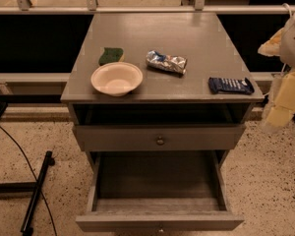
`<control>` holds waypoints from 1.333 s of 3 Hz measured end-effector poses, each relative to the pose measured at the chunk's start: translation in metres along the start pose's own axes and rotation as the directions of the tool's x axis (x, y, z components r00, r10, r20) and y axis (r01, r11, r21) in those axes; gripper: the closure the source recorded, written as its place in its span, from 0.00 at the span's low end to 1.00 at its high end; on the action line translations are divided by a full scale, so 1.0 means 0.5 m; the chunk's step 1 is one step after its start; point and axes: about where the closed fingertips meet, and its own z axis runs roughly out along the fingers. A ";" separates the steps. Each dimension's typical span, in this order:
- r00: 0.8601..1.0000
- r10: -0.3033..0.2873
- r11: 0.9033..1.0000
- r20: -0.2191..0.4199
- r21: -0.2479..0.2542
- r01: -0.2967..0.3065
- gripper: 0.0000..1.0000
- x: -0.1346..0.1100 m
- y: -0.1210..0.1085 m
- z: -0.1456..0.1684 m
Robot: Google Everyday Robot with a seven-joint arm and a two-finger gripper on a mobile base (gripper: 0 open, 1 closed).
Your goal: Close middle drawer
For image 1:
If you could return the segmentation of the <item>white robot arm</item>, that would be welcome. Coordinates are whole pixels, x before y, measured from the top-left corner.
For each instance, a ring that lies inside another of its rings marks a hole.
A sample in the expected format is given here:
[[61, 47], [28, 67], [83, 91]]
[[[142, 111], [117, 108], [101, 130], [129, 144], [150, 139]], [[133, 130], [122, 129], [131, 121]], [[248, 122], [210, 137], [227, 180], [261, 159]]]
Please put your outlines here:
[[295, 12], [291, 12], [288, 4], [284, 7], [289, 11], [285, 26], [258, 49], [259, 54], [277, 56], [283, 67], [291, 68], [288, 73], [275, 76], [271, 83], [262, 115], [262, 128], [269, 133], [285, 127], [295, 115]]

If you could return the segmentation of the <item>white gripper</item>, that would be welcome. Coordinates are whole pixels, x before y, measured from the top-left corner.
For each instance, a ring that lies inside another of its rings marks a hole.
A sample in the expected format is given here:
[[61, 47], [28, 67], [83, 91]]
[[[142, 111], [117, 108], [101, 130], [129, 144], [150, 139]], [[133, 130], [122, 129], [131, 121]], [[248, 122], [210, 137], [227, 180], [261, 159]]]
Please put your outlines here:
[[[278, 30], [268, 41], [262, 44], [258, 53], [267, 56], [279, 56], [283, 29]], [[295, 112], [295, 69], [284, 76], [276, 77], [273, 105], [267, 104], [262, 114], [261, 127], [265, 132], [278, 132], [293, 118]]]

